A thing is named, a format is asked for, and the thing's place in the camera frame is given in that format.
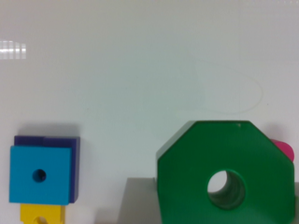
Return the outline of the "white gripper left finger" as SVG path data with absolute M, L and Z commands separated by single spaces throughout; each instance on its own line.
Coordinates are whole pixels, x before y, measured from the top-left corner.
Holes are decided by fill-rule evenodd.
M 154 178 L 128 178 L 117 224 L 162 224 Z

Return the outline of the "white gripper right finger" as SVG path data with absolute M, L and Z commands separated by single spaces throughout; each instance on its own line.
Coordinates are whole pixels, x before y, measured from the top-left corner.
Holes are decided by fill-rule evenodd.
M 295 216 L 292 224 L 299 224 L 299 182 L 295 182 Z

